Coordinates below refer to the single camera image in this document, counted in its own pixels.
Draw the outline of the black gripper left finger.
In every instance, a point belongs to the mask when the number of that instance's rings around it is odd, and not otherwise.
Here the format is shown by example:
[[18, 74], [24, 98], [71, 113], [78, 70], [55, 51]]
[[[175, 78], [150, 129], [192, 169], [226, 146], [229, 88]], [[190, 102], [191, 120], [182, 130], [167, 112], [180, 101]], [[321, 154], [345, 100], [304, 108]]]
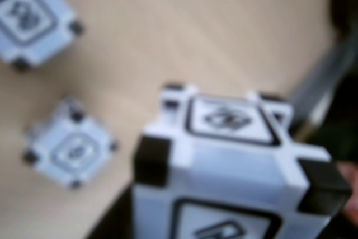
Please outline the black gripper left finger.
[[134, 238], [132, 216], [132, 187], [126, 187], [86, 238]]

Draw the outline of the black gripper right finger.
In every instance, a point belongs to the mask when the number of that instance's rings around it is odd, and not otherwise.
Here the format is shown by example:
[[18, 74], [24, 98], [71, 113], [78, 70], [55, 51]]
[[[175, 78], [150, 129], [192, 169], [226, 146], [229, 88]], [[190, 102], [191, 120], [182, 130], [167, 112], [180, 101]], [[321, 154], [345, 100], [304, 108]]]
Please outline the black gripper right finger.
[[345, 216], [337, 216], [329, 225], [329, 238], [357, 239], [357, 226], [352, 224]]

